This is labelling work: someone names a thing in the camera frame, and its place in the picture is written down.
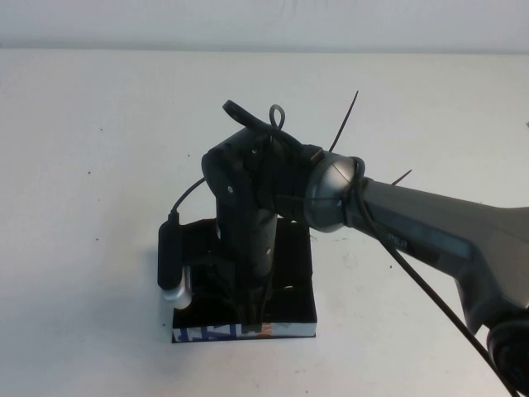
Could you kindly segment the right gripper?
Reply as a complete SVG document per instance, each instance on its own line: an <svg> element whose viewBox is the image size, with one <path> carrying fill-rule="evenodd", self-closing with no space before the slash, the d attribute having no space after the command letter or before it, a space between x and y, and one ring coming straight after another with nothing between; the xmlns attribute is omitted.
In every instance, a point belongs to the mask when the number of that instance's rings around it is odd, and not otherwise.
<svg viewBox="0 0 529 397"><path fill-rule="evenodd" d="M193 268L193 286L201 296L222 296L243 309L242 332L261 332L265 304L271 294L273 251L237 253L215 246Z"/></svg>

